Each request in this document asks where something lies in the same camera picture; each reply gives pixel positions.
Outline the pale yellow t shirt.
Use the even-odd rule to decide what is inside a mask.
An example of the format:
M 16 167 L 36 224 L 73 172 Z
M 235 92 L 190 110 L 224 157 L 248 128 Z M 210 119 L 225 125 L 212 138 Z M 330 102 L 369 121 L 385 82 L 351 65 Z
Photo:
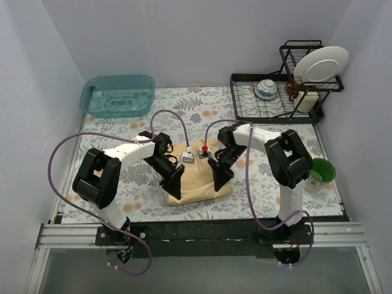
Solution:
M 200 159 L 197 150 L 203 146 L 203 139 L 191 143 L 192 153 L 195 155 L 193 164 L 184 164 L 185 169 L 181 177 L 181 198 L 178 200 L 165 190 L 163 193 L 167 205 L 180 206 L 190 203 L 211 200 L 231 195 L 232 184 L 229 181 L 219 191 L 214 190 L 213 171 L 207 159 Z

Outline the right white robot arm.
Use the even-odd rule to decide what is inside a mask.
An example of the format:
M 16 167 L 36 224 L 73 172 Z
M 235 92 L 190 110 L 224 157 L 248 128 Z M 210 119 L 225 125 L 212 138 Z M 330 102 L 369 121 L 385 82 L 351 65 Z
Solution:
M 272 132 L 244 121 L 234 121 L 219 130 L 217 139 L 224 148 L 208 156 L 213 172 L 214 189 L 219 191 L 233 177 L 232 166 L 244 154 L 250 160 L 250 151 L 266 154 L 274 179 L 279 183 L 280 205 L 276 224 L 263 225 L 254 207 L 250 210 L 258 227 L 283 243 L 298 239 L 304 227 L 303 193 L 313 161 L 299 135 L 294 130 Z

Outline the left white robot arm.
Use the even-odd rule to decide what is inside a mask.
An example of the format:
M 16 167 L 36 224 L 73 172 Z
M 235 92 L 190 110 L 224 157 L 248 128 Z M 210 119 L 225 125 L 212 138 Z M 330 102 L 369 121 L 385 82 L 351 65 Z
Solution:
M 130 239 L 128 218 L 117 204 L 115 197 L 121 172 L 140 160 L 150 165 L 160 176 L 160 187 L 178 200 L 181 198 L 183 164 L 174 164 L 166 155 L 172 146 L 170 137 L 160 133 L 140 132 L 133 143 L 98 150 L 90 149 L 73 181 L 72 189 L 87 201 L 103 221 L 111 226 L 110 239 L 123 245 Z

